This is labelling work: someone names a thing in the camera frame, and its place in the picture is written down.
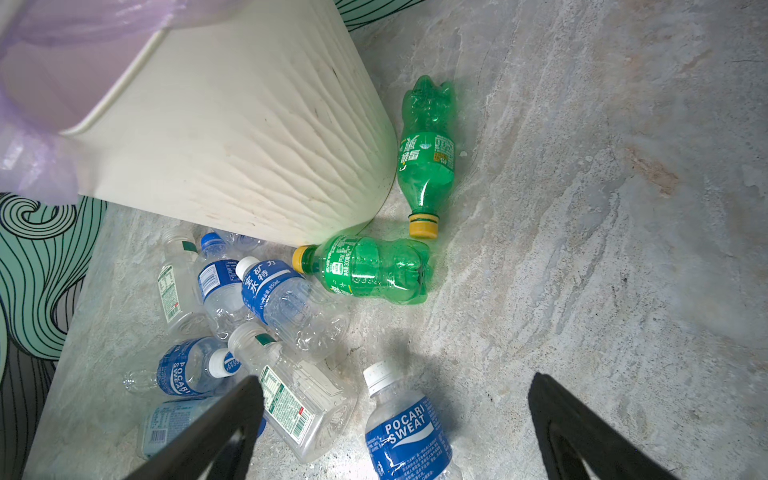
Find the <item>blue label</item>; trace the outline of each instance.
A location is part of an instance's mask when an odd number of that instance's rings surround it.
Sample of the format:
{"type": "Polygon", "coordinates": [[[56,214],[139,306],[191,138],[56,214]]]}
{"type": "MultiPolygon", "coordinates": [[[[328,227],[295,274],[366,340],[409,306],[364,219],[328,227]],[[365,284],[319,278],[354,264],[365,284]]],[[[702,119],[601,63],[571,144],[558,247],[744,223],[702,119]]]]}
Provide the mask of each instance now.
{"type": "Polygon", "coordinates": [[[198,396],[187,383],[187,361],[190,350],[202,339],[187,340],[168,350],[157,366],[157,384],[168,395],[198,396]]]}
{"type": "Polygon", "coordinates": [[[433,480],[453,456],[426,397],[366,433],[366,444],[382,480],[433,480]]]}
{"type": "Polygon", "coordinates": [[[203,301],[208,298],[211,292],[222,286],[240,283],[240,279],[235,273],[235,267],[237,267],[237,260],[217,260],[203,268],[203,271],[197,276],[203,301]]]}
{"type": "Polygon", "coordinates": [[[270,294],[282,282],[301,275],[281,260],[258,263],[243,279],[243,303],[264,321],[264,306],[270,294]]]}
{"type": "Polygon", "coordinates": [[[227,355],[224,357],[224,369],[227,373],[235,373],[240,369],[240,362],[232,355],[232,352],[227,352],[227,355]]]}

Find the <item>empty bottle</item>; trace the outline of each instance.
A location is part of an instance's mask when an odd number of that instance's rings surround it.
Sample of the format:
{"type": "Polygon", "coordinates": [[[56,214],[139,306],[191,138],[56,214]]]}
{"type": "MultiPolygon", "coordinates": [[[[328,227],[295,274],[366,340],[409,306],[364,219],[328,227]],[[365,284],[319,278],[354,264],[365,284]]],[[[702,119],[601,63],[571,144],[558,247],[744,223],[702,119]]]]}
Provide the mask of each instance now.
{"type": "Polygon", "coordinates": [[[397,181],[411,206],[409,232],[437,238],[438,211],[453,187],[455,120],[453,87],[420,77],[402,99],[402,141],[397,181]]]}
{"type": "Polygon", "coordinates": [[[206,318],[193,273],[197,248],[192,238],[178,228],[164,233],[161,241],[165,261],[157,277],[157,287],[163,312],[168,331],[184,336],[206,318]]]}
{"type": "Polygon", "coordinates": [[[170,349],[140,352],[123,377],[129,392],[202,396],[213,392],[240,368],[224,342],[212,336],[187,340],[170,349]]]}
{"type": "Polygon", "coordinates": [[[325,359],[346,335],[349,319],[339,302],[287,263],[245,257],[237,276],[248,309],[303,359],[325,359]]]}
{"type": "Polygon", "coordinates": [[[221,240],[227,242],[227,245],[237,250],[239,253],[242,253],[243,256],[252,254],[257,247],[264,244],[264,240],[240,235],[239,233],[227,232],[226,230],[219,230],[217,228],[214,228],[214,232],[221,237],[221,240]]]}
{"type": "Polygon", "coordinates": [[[237,276],[237,253],[217,233],[207,233],[200,241],[197,282],[208,313],[210,329],[227,340],[237,325],[253,318],[243,304],[243,282],[237,276]]]}
{"type": "MultiPolygon", "coordinates": [[[[139,427],[137,454],[146,460],[156,455],[218,402],[219,398],[177,400],[165,402],[153,409],[139,427]]],[[[264,427],[266,420],[262,419],[257,437],[261,436],[264,427]]]]}
{"type": "Polygon", "coordinates": [[[237,327],[232,353],[264,392],[264,415],[302,463],[331,449],[352,415],[357,394],[324,363],[299,360],[256,322],[237,327]]]}
{"type": "Polygon", "coordinates": [[[461,480],[429,399],[402,384],[402,373],[392,360],[374,363],[362,374],[376,401],[366,423],[366,445],[379,478],[461,480]]]}
{"type": "Polygon", "coordinates": [[[293,268],[316,276],[332,292],[378,296],[399,305],[422,303],[432,277],[429,247],[416,240],[394,242],[339,235],[293,253],[293,268]]]}

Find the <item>yellow bottle cap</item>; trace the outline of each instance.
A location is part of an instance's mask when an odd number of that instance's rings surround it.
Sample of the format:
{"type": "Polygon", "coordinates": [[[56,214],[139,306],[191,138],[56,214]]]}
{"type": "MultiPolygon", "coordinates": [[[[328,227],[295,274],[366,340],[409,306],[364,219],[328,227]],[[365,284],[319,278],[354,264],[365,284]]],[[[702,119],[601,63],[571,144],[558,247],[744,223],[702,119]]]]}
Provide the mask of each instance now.
{"type": "Polygon", "coordinates": [[[291,263],[293,264],[293,269],[299,273],[304,273],[304,270],[301,268],[301,258],[304,256],[304,252],[306,252],[306,249],[309,247],[310,245],[303,245],[297,248],[295,252],[293,252],[291,263]]]}
{"type": "Polygon", "coordinates": [[[430,214],[413,214],[408,217],[410,221],[409,233],[414,238],[437,238],[438,222],[440,219],[437,215],[430,214]]]}

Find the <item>green plastic bottle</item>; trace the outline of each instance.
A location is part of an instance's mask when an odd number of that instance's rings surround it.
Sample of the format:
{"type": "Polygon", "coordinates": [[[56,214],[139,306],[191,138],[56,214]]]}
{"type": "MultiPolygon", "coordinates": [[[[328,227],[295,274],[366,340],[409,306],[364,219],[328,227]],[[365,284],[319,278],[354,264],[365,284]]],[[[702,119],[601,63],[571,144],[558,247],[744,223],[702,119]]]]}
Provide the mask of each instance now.
{"type": "Polygon", "coordinates": [[[293,253],[293,268],[314,275],[332,292],[377,296],[398,305],[427,300],[429,247],[416,240],[385,242],[339,235],[293,253]]]}
{"type": "Polygon", "coordinates": [[[428,75],[402,99],[402,141],[397,181],[411,206],[409,232],[414,238],[437,238],[438,210],[453,188],[455,144],[453,87],[439,87],[428,75]]]}

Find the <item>green label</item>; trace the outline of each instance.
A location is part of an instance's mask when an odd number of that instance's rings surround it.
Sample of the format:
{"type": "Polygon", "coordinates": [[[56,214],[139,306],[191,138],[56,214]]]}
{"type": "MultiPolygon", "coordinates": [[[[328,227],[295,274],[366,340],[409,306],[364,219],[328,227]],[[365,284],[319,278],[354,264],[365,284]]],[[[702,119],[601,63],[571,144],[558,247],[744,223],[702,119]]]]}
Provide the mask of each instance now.
{"type": "Polygon", "coordinates": [[[453,172],[455,151],[456,145],[448,137],[430,132],[413,134],[400,142],[399,169],[405,170],[408,163],[437,162],[453,172]]]}
{"type": "Polygon", "coordinates": [[[256,335],[256,340],[258,340],[259,343],[261,343],[262,345],[267,345],[269,343],[275,342],[275,339],[267,335],[266,333],[260,333],[256,335]]]}
{"type": "Polygon", "coordinates": [[[181,247],[184,248],[187,252],[197,253],[197,247],[194,246],[194,243],[192,242],[187,242],[186,240],[182,240],[181,247]]]}
{"type": "Polygon", "coordinates": [[[264,393],[264,410],[288,432],[290,438],[301,444],[315,414],[301,404],[269,366],[261,371],[259,382],[264,393]]]}
{"type": "Polygon", "coordinates": [[[179,306],[179,293],[176,291],[176,278],[174,268],[166,266],[157,278],[157,288],[160,289],[160,298],[163,301],[165,321],[170,322],[181,311],[179,306]]]}
{"type": "Polygon", "coordinates": [[[326,256],[324,278],[328,287],[343,295],[352,295],[352,272],[349,262],[352,260],[352,250],[360,237],[342,235],[331,244],[326,256]]]}

